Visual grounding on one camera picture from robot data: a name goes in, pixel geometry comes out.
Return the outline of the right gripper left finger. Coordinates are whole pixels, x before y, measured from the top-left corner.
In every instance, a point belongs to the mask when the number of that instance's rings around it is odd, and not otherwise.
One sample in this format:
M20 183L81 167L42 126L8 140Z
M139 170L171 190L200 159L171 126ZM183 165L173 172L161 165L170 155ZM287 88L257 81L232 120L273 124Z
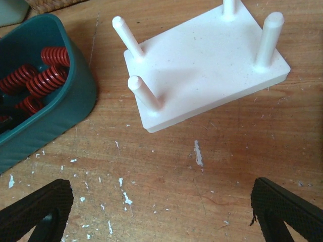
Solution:
M1 210L1 241L61 241L74 196L69 180L56 179Z

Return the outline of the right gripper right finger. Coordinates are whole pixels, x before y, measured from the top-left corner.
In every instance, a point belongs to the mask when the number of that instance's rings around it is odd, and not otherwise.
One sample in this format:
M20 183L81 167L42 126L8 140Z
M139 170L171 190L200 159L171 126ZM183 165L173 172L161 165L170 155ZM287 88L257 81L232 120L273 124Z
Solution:
M307 241L322 241L322 209L265 178L254 181L250 195L252 226L259 222L266 241L294 241L286 225Z

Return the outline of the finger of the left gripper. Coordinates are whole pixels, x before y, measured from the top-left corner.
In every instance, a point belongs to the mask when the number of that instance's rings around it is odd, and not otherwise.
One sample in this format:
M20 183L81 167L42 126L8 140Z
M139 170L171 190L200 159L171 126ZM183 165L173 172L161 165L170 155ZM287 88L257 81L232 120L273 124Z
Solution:
M23 121L25 121L25 111L4 105L4 98L1 97L1 134L13 130Z

